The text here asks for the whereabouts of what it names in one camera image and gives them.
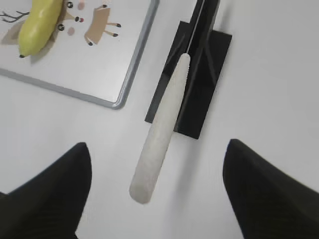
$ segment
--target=white foam stick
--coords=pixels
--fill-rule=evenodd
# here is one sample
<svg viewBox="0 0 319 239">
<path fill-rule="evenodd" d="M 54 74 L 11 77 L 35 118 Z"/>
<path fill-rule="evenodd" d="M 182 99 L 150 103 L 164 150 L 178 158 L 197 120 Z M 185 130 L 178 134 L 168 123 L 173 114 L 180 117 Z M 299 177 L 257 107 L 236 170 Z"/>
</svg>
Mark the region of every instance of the white foam stick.
<svg viewBox="0 0 319 239">
<path fill-rule="evenodd" d="M 184 97 L 189 64 L 190 56 L 185 53 L 169 81 L 144 144 L 130 186 L 130 195 L 138 203 L 151 200 Z"/>
</svg>

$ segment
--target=banana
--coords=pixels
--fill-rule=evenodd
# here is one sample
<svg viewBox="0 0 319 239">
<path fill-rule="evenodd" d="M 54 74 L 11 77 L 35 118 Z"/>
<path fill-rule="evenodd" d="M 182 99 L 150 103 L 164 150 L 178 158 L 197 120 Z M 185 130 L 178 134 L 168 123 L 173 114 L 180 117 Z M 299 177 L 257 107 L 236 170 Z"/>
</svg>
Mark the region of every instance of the banana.
<svg viewBox="0 0 319 239">
<path fill-rule="evenodd" d="M 63 0 L 32 0 L 30 15 L 19 33 L 20 57 L 37 54 L 49 41 L 61 14 Z"/>
</svg>

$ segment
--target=cartoon illustration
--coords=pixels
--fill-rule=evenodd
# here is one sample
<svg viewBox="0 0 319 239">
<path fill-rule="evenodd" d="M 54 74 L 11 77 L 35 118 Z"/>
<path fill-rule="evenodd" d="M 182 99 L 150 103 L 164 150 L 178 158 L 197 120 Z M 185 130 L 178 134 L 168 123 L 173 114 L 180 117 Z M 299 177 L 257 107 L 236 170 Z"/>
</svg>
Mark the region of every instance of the cartoon illustration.
<svg viewBox="0 0 319 239">
<path fill-rule="evenodd" d="M 68 11 L 67 9 L 68 8 L 73 8 L 73 2 L 71 1 L 68 1 L 68 2 L 65 2 L 64 5 L 63 5 L 63 8 L 62 8 L 62 12 L 61 12 L 61 15 L 58 19 L 58 24 L 57 24 L 57 30 L 52 34 L 52 37 L 50 39 L 50 44 L 47 45 L 47 48 L 49 47 L 52 47 L 52 43 L 55 42 L 57 36 L 58 36 L 58 33 L 60 31 L 64 31 L 64 25 L 63 25 L 63 22 L 66 21 L 66 20 L 74 20 L 75 22 L 84 22 L 84 18 L 80 18 L 80 17 L 74 17 L 72 16 Z M 78 8 L 79 9 L 83 9 L 84 8 L 84 1 L 81 0 L 79 2 L 79 5 L 78 5 Z M 11 16 L 5 12 L 2 12 L 2 14 L 0 16 L 2 16 L 2 21 L 4 22 L 7 22 L 7 23 L 15 23 L 17 21 L 19 21 L 20 19 L 22 19 L 24 16 L 27 16 L 30 14 L 30 12 L 25 12 L 25 13 L 22 13 L 20 11 L 16 11 L 18 14 L 20 14 L 19 16 Z M 4 44 L 4 45 L 17 45 L 17 40 L 18 40 L 18 35 L 19 35 L 19 32 L 21 30 L 21 27 L 24 23 L 24 20 L 23 21 L 20 21 L 18 23 L 16 23 L 9 31 L 8 33 L 4 36 L 4 38 L 2 39 L 1 43 Z M 68 34 L 69 35 L 73 35 L 74 34 L 74 28 L 70 28 L 68 30 Z"/>
<path fill-rule="evenodd" d="M 86 6 L 85 0 L 79 0 L 77 9 L 83 10 L 85 6 Z M 40 57 L 43 57 L 44 55 L 46 55 L 48 51 L 52 48 L 53 43 L 57 39 L 58 34 L 66 30 L 64 25 L 65 21 L 72 20 L 77 23 L 84 22 L 85 19 L 83 17 L 73 16 L 68 12 L 69 9 L 73 9 L 74 7 L 75 7 L 75 4 L 72 1 L 65 0 L 61 15 L 57 22 L 57 28 L 52 34 L 49 43 L 47 44 L 47 46 L 41 53 Z M 21 11 L 16 11 L 16 13 L 17 15 L 9 15 L 4 11 L 2 11 L 2 13 L 0 12 L 0 17 L 2 17 L 3 22 L 15 23 L 12 26 L 12 28 L 7 32 L 7 34 L 4 36 L 4 38 L 1 40 L 0 43 L 3 45 L 18 45 L 17 40 L 18 40 L 19 32 L 25 21 L 23 20 L 23 18 L 30 14 L 30 12 L 21 12 Z M 119 36 L 117 33 L 112 33 L 106 30 L 106 27 L 108 25 L 115 26 L 115 27 L 122 27 L 119 23 L 109 22 L 110 13 L 111 13 L 111 8 L 109 8 L 106 4 L 103 4 L 102 6 L 94 9 L 92 23 L 84 35 L 85 41 L 90 46 L 93 46 L 93 43 L 97 45 L 102 39 L 102 36 L 104 33 L 112 37 Z M 75 28 L 73 27 L 70 27 L 67 30 L 67 34 L 69 36 L 74 35 L 74 33 L 75 33 Z"/>
<path fill-rule="evenodd" d="M 101 7 L 94 9 L 92 24 L 89 30 L 84 35 L 86 42 L 90 46 L 93 46 L 92 42 L 94 42 L 97 45 L 99 41 L 101 40 L 103 33 L 109 34 L 110 36 L 113 36 L 113 37 L 118 36 L 118 34 L 116 33 L 111 33 L 105 30 L 107 25 L 122 27 L 119 23 L 109 22 L 110 12 L 111 12 L 111 9 L 108 8 L 108 6 L 105 4 L 102 5 Z"/>
</svg>

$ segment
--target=black plastic holder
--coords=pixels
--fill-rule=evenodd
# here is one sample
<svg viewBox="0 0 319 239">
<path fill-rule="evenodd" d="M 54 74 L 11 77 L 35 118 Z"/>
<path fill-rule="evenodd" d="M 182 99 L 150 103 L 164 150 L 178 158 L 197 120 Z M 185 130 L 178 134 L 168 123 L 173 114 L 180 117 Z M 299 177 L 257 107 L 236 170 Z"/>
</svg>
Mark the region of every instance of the black plastic holder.
<svg viewBox="0 0 319 239">
<path fill-rule="evenodd" d="M 232 36 L 210 30 L 218 10 L 218 0 L 198 0 L 190 23 L 181 22 L 163 73 L 155 91 L 146 122 L 152 123 L 180 56 L 191 47 L 191 66 L 175 132 L 199 139 Z M 196 27 L 195 35 L 191 33 Z"/>
</svg>

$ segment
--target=white table surface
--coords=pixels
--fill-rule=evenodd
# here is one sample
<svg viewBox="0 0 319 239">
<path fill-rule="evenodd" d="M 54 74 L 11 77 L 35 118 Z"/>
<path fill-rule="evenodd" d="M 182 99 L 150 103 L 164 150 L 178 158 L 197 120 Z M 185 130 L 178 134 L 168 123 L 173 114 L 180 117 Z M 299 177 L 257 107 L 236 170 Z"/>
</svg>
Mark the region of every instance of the white table surface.
<svg viewBox="0 0 319 239">
<path fill-rule="evenodd" d="M 144 118 L 178 23 L 194 6 L 161 0 L 122 110 L 0 78 L 0 189 L 84 141 L 93 182 L 79 239 L 241 239 L 222 182 L 227 144 L 238 138 L 319 191 L 319 2 L 222 0 L 215 28 L 234 37 L 201 138 L 175 133 L 150 204 L 130 198 L 150 128 Z"/>
</svg>

